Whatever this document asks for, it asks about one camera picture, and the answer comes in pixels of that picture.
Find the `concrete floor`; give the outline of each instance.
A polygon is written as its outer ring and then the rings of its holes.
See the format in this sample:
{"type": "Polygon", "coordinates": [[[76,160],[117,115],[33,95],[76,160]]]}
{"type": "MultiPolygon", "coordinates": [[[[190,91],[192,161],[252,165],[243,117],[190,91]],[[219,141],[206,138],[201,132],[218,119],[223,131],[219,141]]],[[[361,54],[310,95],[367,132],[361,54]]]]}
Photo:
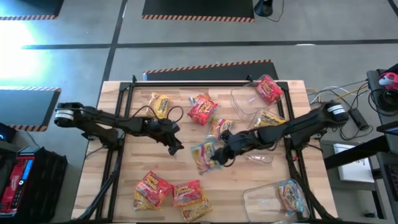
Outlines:
{"type": "MultiPolygon", "coordinates": [[[[122,0],[65,0],[56,21],[0,21],[0,85],[57,86],[59,101],[79,101],[95,106],[122,0]],[[71,44],[90,49],[74,48],[71,44]],[[23,45],[47,45],[48,50],[20,50],[23,45]]],[[[255,23],[141,20],[144,0],[130,0],[124,11],[118,43],[275,41],[275,40],[379,40],[398,37],[398,17],[387,0],[285,0],[279,23],[257,17],[255,23]]],[[[275,15],[281,10],[275,0],[275,15]]],[[[145,70],[184,67],[240,60],[271,59],[281,80],[305,80],[307,87],[322,89],[366,79],[366,72],[397,63],[398,44],[354,44],[263,47],[180,47],[116,49],[110,80],[142,80],[145,70]]],[[[325,94],[323,99],[330,100],[325,94]]],[[[367,97],[359,108],[374,127],[377,114],[367,97]]],[[[349,122],[346,132],[355,130],[349,122]]],[[[44,133],[32,133],[47,149],[67,155],[70,163],[55,222],[70,219],[87,141],[77,129],[52,123],[44,133]]],[[[375,131],[355,141],[378,136],[375,131]]],[[[21,134],[21,142],[30,142],[21,134]]],[[[325,139],[340,141],[337,133],[325,139]]],[[[363,218],[374,211],[369,192],[333,189],[339,217],[347,221],[393,223],[363,218]]]]}

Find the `wooden tabletop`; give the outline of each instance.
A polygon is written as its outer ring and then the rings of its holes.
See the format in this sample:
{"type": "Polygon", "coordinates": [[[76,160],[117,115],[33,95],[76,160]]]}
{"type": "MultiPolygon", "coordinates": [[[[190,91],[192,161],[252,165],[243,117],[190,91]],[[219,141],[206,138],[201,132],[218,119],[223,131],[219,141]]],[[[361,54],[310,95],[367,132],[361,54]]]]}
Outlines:
{"type": "MultiPolygon", "coordinates": [[[[295,117],[310,111],[304,82],[301,80],[287,81],[295,117]]],[[[98,109],[114,113],[120,82],[104,82],[98,109]]],[[[135,87],[132,98],[130,116],[141,106],[147,105],[152,92],[170,97],[169,106],[179,105],[184,114],[191,108],[188,97],[207,92],[212,100],[218,103],[214,117],[233,119],[232,133],[247,129],[251,120],[240,120],[231,106],[231,90],[236,87],[135,87]]],[[[178,109],[171,112],[171,117],[180,116],[178,109]]],[[[162,204],[162,211],[133,210],[134,187],[152,170],[171,184],[182,184],[191,180],[201,180],[205,193],[213,207],[213,211],[198,219],[198,222],[248,222],[243,207],[243,192],[262,185],[273,184],[290,178],[285,149],[281,141],[272,153],[274,159],[270,164],[258,163],[239,156],[231,167],[199,175],[192,159],[190,147],[202,143],[208,133],[210,121],[204,126],[195,124],[184,115],[178,122],[181,128],[176,137],[185,146],[176,155],[170,156],[167,148],[147,137],[126,137],[123,163],[118,186],[118,196],[114,210],[114,222],[184,222],[178,209],[173,208],[172,197],[168,196],[162,204]]],[[[88,152],[101,146],[99,141],[90,142],[88,152]]],[[[83,166],[78,193],[72,218],[80,216],[98,193],[103,175],[106,150],[100,150],[88,157],[83,166]]],[[[337,217],[335,203],[331,193],[328,176],[323,163],[322,153],[318,149],[308,147],[303,150],[310,188],[326,210],[337,217]]],[[[108,211],[108,196],[104,206],[104,214],[108,211]]]]}

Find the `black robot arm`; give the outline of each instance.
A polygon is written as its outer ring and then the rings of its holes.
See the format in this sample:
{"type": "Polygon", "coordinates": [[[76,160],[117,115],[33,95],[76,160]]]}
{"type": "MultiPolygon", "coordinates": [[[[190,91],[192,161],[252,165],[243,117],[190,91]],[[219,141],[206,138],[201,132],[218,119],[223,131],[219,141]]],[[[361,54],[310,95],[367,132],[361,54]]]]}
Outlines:
{"type": "Polygon", "coordinates": [[[97,137],[108,148],[120,145],[119,131],[133,136],[147,136],[156,142],[169,147],[169,154],[174,155],[183,149],[181,142],[175,137],[180,128],[167,118],[153,119],[148,116],[122,118],[111,113],[97,110],[81,103],[59,103],[55,115],[55,124],[63,128],[78,128],[85,138],[97,137]],[[99,124],[112,128],[106,129],[99,124]]]}
{"type": "Polygon", "coordinates": [[[217,149],[211,158],[224,165],[228,159],[253,149],[269,149],[286,135],[290,135],[292,147],[300,147],[308,143],[312,135],[326,128],[343,126],[347,120],[348,113],[339,103],[322,103],[308,114],[278,126],[250,129],[236,134],[227,130],[221,135],[224,147],[217,149]]]}

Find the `black metal frame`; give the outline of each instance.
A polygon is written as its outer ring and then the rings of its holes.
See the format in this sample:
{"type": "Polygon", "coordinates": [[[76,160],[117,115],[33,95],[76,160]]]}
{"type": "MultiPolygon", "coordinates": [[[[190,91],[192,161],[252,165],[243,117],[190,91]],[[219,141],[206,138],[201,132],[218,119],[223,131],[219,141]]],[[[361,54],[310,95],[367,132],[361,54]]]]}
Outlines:
{"type": "MultiPolygon", "coordinates": [[[[153,86],[244,86],[248,84],[249,82],[252,82],[252,79],[250,76],[247,77],[246,81],[241,81],[241,82],[137,82],[136,78],[133,76],[132,82],[122,82],[119,87],[119,95],[118,95],[118,102],[116,104],[116,111],[115,114],[120,114],[121,110],[121,103],[123,100],[123,95],[126,90],[128,90],[128,96],[127,96],[127,102],[126,102],[126,110],[124,112],[124,117],[129,116],[130,112],[130,107],[131,107],[131,102],[132,102],[132,93],[134,87],[153,87],[153,86]]],[[[292,101],[290,99],[289,95],[289,86],[287,82],[279,82],[278,83],[285,94],[285,99],[287,103],[287,111],[289,112],[289,118],[294,119],[294,111],[293,111],[293,106],[292,106],[292,101]]],[[[277,104],[279,114],[284,117],[284,108],[282,105],[282,102],[278,102],[277,104]]],[[[116,203],[116,196],[117,196],[117,191],[118,191],[118,182],[119,182],[119,175],[120,175],[120,170],[121,170],[121,161],[123,158],[123,152],[124,152],[124,142],[125,142],[125,137],[123,137],[122,140],[122,145],[120,149],[118,150],[118,156],[116,158],[116,165],[113,173],[111,174],[111,177],[109,176],[109,170],[111,167],[111,161],[112,161],[112,156],[113,156],[113,151],[109,150],[107,155],[106,155],[106,162],[105,162],[105,167],[104,167],[104,172],[103,172],[103,181],[101,184],[101,190],[99,194],[96,196],[94,202],[90,205],[90,209],[92,210],[91,214],[93,213],[94,210],[96,210],[96,215],[95,219],[90,220],[90,216],[86,216],[83,219],[78,218],[77,220],[70,220],[69,222],[66,223],[84,223],[84,224],[89,224],[89,223],[113,223],[113,213],[114,213],[114,206],[116,203]],[[110,201],[109,201],[109,208],[108,208],[108,214],[106,218],[102,218],[102,210],[103,210],[103,199],[104,196],[106,195],[107,190],[112,186],[112,191],[111,191],[111,196],[110,196],[110,201]]],[[[307,173],[305,170],[305,164],[304,164],[304,159],[301,150],[297,150],[297,157],[298,157],[298,164],[300,166],[300,176],[302,179],[305,181],[305,183],[308,185],[308,177],[307,173]]],[[[310,218],[305,221],[305,223],[340,223],[340,224],[359,224],[358,222],[345,222],[345,221],[340,221],[340,220],[322,220],[322,219],[316,219],[315,217],[315,212],[314,212],[314,207],[310,203],[310,201],[307,199],[307,205],[310,209],[310,218]]]]}

